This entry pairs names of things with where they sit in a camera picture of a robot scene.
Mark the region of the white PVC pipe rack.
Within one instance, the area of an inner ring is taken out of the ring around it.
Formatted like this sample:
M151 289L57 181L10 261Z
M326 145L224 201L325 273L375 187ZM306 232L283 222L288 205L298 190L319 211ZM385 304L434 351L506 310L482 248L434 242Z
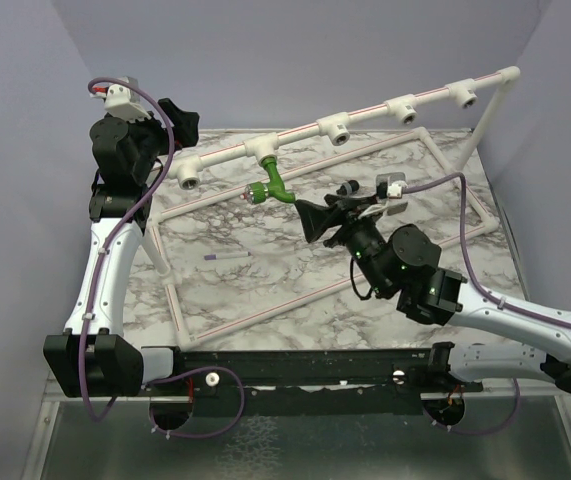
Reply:
M424 144L445 173L453 173L454 170L462 172L464 166L471 158L473 151L477 148L480 140L485 134L488 125L491 123L498 111L505 95L519 77L520 69L516 66L510 66L476 79L463 79L427 92L395 97L386 100L381 104L360 110L335 113L317 119L310 124L290 130L264 133L245 140L242 143L209 153L204 153L202 155L195 153L178 159L173 157L171 166L165 164L165 167L168 168L166 178L176 179L180 188L183 190L193 190L201 184L199 174L203 170L213 166L221 165L230 161L236 161L241 158L252 157L255 158L259 165L260 161L267 156L276 156L278 159L277 154L280 147L315 137L327 137L333 146L340 147L350 140L351 133L349 132L348 127L351 127L352 124L389 116L396 118L399 124L411 125L415 122L417 116L417 106L445 99L454 99L457 106L467 109L476 103L478 98L476 91L478 89L496 86L496 90L488 106L485 108L478 124L474 128L470 139L464 145L460 158L456 160L454 164L451 164L446 160L444 153L436 145L429 131L423 126L419 126L412 129L405 129L398 135L391 136L363 147L292 168L282 174L280 173L280 175L283 181L299 178L323 168L334 167L346 161L355 160L361 156L373 154L411 141L420 141ZM232 189L223 191L222 193L217 193L194 202L188 202L168 208L163 210L161 213L152 215L152 220L149 221L151 222L150 241L157 248L161 257L163 257L163 261L167 267L167 272L162 270L163 273L161 273L161 270L158 270L157 267L159 275L162 275L164 280L169 278L171 276L170 274L174 275L175 272L170 266L169 260L163 256L165 255L165 250L159 230L159 226L162 222L178 218L179 216L197 211L201 208L231 200L235 195L240 195L241 190L244 191L244 188L245 187L243 187L243 185L239 185ZM466 230L464 239L473 239L498 230L498 219L484 208L481 200L473 193L469 188L469 185L465 188L465 193L467 195L467 203L469 203L472 210L480 218L480 225L471 230ZM233 334L236 331L249 328L250 326L264 322L280 314L290 312L295 308L304 307L312 302L320 301L332 294L346 290L351 285L348 285L349 279L341 280L335 284L325 286L309 294L297 297L289 302L276 305L273 308L259 312L247 318L228 322L223 324L221 327L214 328L202 335L195 335L190 332L188 323L181 310L178 291L176 289L177 278L178 277L174 275L171 279L172 281L167 283L169 286L166 286L165 289L167 300L169 302L170 313L177 330L178 346L185 349L195 347L205 341L220 338L223 335Z

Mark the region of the green plastic water faucet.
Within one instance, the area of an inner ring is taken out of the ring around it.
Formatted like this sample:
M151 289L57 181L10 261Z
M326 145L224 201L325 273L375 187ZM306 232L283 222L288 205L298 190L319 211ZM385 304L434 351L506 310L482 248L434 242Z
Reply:
M243 198L252 205L275 199L281 203L294 204L296 196L285 187L285 183L278 171L276 156L267 156L259 163L268 177L267 182L253 182L245 187Z

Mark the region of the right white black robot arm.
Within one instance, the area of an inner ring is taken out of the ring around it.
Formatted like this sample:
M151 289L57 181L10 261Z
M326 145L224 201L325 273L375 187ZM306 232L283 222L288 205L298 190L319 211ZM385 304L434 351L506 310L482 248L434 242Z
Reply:
M432 389L446 391L458 381L531 378L571 394L571 311L491 293L470 276L440 267L441 248L414 224L384 238L376 223L396 213L389 203L373 197L326 199L325 206L296 201L305 239L345 247L350 267L370 286L366 299L395 299L397 310L419 324L473 328L509 339L507 345L448 347L424 367ZM329 229L335 232L324 239Z

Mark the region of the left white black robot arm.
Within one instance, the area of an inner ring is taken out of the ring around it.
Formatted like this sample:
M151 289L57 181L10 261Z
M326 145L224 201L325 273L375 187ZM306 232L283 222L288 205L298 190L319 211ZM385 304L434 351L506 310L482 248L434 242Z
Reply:
M186 371L170 347L138 349L124 338L123 310L130 269L142 244L151 200L147 179L170 139L178 148L198 142L199 116L170 99L158 102L172 128L153 115L128 122L107 114L90 129L98 165L89 203L91 249L76 304L59 335L46 337L44 357L63 393L78 398L135 396L153 383L171 395Z

